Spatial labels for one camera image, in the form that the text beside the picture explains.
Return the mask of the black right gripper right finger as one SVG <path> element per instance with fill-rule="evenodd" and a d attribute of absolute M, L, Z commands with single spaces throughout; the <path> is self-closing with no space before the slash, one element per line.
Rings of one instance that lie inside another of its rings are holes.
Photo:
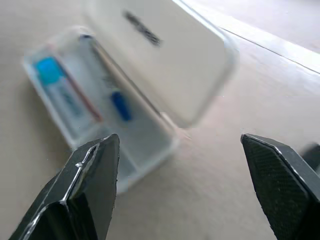
<path fill-rule="evenodd" d="M 256 197 L 278 240 L 320 238 L 320 146 L 301 154 L 274 139 L 242 134 Z"/>

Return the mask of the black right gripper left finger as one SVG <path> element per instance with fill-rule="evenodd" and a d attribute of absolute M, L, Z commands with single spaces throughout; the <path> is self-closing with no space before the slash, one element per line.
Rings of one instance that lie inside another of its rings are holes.
<path fill-rule="evenodd" d="M 11 240 L 104 240 L 117 194 L 120 139 L 89 141 L 39 192 Z"/>

